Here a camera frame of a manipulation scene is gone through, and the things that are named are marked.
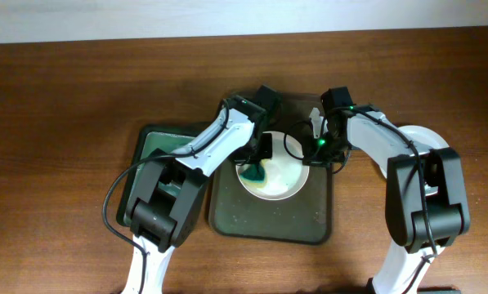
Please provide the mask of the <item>green yellow sponge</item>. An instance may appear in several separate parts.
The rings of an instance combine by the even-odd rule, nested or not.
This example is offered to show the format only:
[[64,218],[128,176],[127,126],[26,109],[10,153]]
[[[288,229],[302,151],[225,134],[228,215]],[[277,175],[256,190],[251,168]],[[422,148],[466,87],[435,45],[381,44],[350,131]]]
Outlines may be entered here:
[[239,177],[251,182],[264,182],[266,179],[265,167],[261,162],[245,164],[239,171]]

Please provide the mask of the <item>pale green white plate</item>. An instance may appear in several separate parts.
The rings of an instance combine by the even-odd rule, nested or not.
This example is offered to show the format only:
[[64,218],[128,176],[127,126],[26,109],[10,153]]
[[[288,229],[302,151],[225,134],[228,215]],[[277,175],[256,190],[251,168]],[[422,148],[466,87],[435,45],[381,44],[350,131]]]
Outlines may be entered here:
[[[413,140],[417,140],[420,143],[430,146],[432,149],[444,149],[449,147],[448,143],[436,132],[426,127],[408,125],[403,127],[398,127],[398,129],[409,136]],[[386,171],[379,166],[383,177],[387,179]],[[438,188],[436,186],[432,187],[428,184],[425,185],[426,196],[433,196],[437,194]]]

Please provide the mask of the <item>pinkish white plate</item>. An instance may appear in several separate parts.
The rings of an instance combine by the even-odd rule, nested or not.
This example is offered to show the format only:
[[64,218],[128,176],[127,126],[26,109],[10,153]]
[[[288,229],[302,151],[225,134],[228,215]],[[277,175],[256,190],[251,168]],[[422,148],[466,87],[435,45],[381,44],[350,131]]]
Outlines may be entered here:
[[239,177],[239,171],[243,167],[236,166],[235,171],[240,184],[253,196],[268,200],[283,200],[294,196],[305,185],[310,168],[302,164],[301,160],[293,158],[284,147],[286,143],[288,151],[296,157],[302,157],[302,145],[292,136],[284,133],[270,131],[272,134],[272,159],[263,159],[261,163],[265,167],[266,179],[264,182],[251,182]]

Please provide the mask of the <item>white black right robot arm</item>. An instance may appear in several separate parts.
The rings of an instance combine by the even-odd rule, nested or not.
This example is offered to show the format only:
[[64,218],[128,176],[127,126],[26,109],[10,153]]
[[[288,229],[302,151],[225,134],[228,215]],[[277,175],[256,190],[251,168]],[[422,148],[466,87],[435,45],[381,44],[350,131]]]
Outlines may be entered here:
[[304,164],[344,164],[365,152],[386,174],[385,220],[392,238],[369,293],[416,293],[432,262],[470,226],[460,156],[413,140],[374,107],[342,106],[307,120],[314,149]]

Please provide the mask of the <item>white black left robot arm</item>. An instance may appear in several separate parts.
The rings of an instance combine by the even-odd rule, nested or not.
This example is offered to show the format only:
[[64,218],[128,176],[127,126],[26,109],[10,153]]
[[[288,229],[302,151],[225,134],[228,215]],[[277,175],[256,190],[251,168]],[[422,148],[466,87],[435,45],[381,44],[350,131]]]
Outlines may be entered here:
[[265,132],[279,98],[232,96],[193,140],[170,151],[153,150],[120,176],[131,190],[121,200],[119,223],[132,236],[126,293],[160,293],[168,263],[195,226],[211,175],[226,160],[239,165],[271,158]]

